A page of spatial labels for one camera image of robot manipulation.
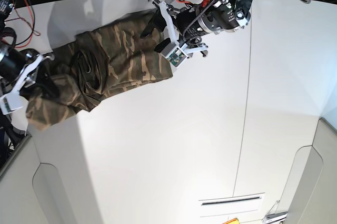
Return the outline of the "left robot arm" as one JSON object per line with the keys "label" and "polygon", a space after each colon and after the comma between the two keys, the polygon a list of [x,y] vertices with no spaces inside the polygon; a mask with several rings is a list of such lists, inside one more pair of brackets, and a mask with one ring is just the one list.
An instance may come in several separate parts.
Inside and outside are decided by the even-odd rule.
{"label": "left robot arm", "polygon": [[208,46],[202,36],[222,31],[235,32],[244,29],[251,19],[253,0],[176,0],[185,7],[175,8],[165,1],[149,0],[156,12],[143,30],[147,37],[154,29],[165,30],[168,38],[160,42],[155,51],[174,67],[200,52],[208,54]]}

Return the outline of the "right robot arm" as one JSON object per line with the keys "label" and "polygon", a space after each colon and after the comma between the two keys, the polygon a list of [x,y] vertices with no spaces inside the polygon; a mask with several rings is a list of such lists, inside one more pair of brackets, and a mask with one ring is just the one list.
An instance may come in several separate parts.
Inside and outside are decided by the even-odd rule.
{"label": "right robot arm", "polygon": [[21,108],[21,97],[41,95],[45,99],[60,98],[60,89],[52,80],[47,64],[55,60],[53,53],[35,49],[18,51],[16,31],[6,26],[17,0],[1,0],[1,106],[4,113]]}

